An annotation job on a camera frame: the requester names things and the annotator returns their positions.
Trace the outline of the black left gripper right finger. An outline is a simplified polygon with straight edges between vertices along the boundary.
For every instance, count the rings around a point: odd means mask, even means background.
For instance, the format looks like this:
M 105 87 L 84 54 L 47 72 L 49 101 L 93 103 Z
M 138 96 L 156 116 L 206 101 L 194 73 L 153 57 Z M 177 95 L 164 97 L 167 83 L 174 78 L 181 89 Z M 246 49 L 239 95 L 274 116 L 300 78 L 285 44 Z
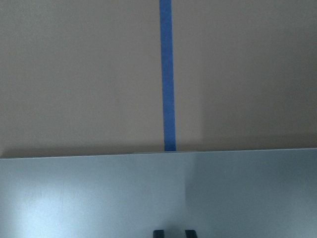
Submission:
M 197 233 L 195 230 L 185 230 L 186 238 L 197 238 Z

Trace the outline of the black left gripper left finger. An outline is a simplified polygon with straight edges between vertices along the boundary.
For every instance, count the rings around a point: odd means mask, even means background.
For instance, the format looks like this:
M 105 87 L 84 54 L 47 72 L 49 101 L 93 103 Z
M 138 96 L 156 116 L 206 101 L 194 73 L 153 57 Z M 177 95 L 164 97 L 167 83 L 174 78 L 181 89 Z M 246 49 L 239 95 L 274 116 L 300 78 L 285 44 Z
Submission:
M 154 230 L 153 238 L 164 238 L 164 230 Z

